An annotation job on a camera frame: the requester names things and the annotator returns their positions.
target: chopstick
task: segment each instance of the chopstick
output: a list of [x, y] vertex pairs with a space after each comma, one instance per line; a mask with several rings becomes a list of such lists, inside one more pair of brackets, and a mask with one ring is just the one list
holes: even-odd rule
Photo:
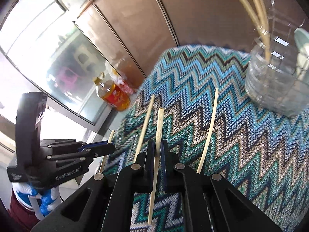
[[151, 99], [150, 99], [150, 102], [149, 102], [149, 105], [148, 105], [147, 114], [146, 114], [146, 117], [145, 117], [145, 120], [144, 120], [144, 123], [143, 123], [143, 127], [142, 127], [142, 132], [139, 136], [139, 140], [138, 140], [138, 143], [137, 143], [133, 163], [135, 163], [136, 157], [139, 154], [139, 152], [141, 151], [141, 148], [142, 148], [142, 145], [143, 145], [143, 140], [144, 140], [144, 136], [145, 136], [145, 133], [146, 133], [147, 126], [148, 126], [149, 117], [150, 117], [152, 106], [153, 106], [154, 100], [155, 100], [154, 98], [155, 98], [155, 95], [153, 94], [151, 96]]
[[151, 225], [152, 214], [153, 214], [154, 204], [155, 204], [154, 200], [155, 200], [155, 191], [156, 191], [156, 188], [157, 188], [157, 178], [158, 178], [158, 170], [159, 170], [160, 146], [161, 146], [161, 139], [162, 139], [163, 119], [164, 119], [164, 108], [159, 108], [157, 133], [156, 133], [156, 138], [155, 138], [154, 182], [153, 182], [153, 186], [152, 186], [152, 192], [150, 193], [148, 225]]
[[[107, 143], [111, 143], [112, 142], [113, 137], [114, 137], [114, 133], [115, 133], [115, 130], [112, 130], [111, 134], [109, 135], [109, 140], [108, 140]], [[105, 165], [105, 162], [106, 162], [106, 158], [107, 158], [107, 155], [103, 156], [103, 158], [102, 158], [102, 163], [100, 165], [100, 170], [98, 171], [99, 173], [103, 172], [104, 165]]]
[[268, 21], [267, 21], [267, 14], [265, 9], [265, 4], [263, 0], [253, 0], [256, 10], [258, 12], [259, 18], [254, 12], [252, 6], [248, 2], [248, 0], [239, 0], [242, 5], [244, 6], [245, 10], [247, 11], [248, 15], [250, 16], [254, 26], [256, 27], [260, 37], [262, 38], [263, 44], [265, 45], [265, 59], [267, 61], [270, 60], [270, 51], [269, 51], [269, 35], [268, 35]]
[[219, 92], [219, 90], [218, 90], [218, 88], [216, 88], [216, 92], [215, 92], [215, 95], [214, 95], [214, 107], [213, 107], [213, 113], [212, 113], [212, 116], [211, 116], [211, 123], [209, 125], [209, 130], [208, 130], [204, 150], [203, 150], [203, 153], [202, 153], [202, 157], [200, 159], [200, 164], [198, 165], [198, 168], [197, 168], [197, 171], [196, 171], [197, 173], [200, 173], [202, 171], [203, 164], [204, 164], [206, 154], [207, 154], [207, 150], [208, 150], [208, 146], [209, 146], [209, 143], [210, 143], [210, 140], [211, 140], [211, 134], [212, 134], [212, 130], [213, 130], [213, 127], [214, 127], [214, 120], [216, 118], [218, 92]]

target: glass window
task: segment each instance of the glass window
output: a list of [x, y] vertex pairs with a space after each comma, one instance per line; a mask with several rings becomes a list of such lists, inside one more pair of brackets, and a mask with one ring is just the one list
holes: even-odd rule
[[53, 2], [54, 0], [19, 0], [0, 32], [0, 45], [5, 53], [27, 25]]
[[106, 60], [55, 0], [20, 0], [0, 31], [0, 45], [28, 79], [96, 123], [107, 103], [96, 95], [92, 78], [106, 73]]
[[46, 109], [41, 122], [41, 139], [76, 139], [87, 141], [87, 128], [56, 112]]
[[16, 113], [21, 95], [38, 91], [25, 79], [0, 53], [0, 102], [3, 109], [0, 114], [12, 123], [16, 123]]

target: blue chevron knit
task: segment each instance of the blue chevron knit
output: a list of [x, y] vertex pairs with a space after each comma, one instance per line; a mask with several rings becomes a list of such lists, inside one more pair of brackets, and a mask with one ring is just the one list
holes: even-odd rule
[[[214, 130], [203, 173], [221, 173], [283, 231], [293, 231], [309, 205], [309, 110], [288, 119], [251, 102], [244, 89], [247, 53], [187, 45], [166, 50], [116, 131], [116, 151], [105, 173], [133, 161], [148, 103], [156, 95], [142, 151], [155, 138], [158, 108], [165, 108], [163, 138], [182, 163], [197, 169], [219, 88]], [[132, 231], [183, 231], [178, 194], [165, 194], [158, 180], [153, 222], [149, 195], [136, 194]]]

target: cooking oil bottle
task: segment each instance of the cooking oil bottle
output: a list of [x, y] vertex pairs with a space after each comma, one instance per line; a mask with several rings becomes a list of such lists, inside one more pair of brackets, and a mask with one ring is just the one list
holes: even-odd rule
[[118, 111], [126, 110], [131, 102], [129, 96], [112, 80], [105, 79], [104, 73], [101, 73], [100, 77], [93, 78], [97, 87], [97, 95]]

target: cabinet door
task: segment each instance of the cabinet door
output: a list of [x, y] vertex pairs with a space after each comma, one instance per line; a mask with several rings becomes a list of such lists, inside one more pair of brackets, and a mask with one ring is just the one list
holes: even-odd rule
[[96, 0], [146, 76], [166, 49], [175, 47], [156, 0]]
[[75, 23], [127, 83], [137, 89], [145, 77], [98, 11], [90, 6]]

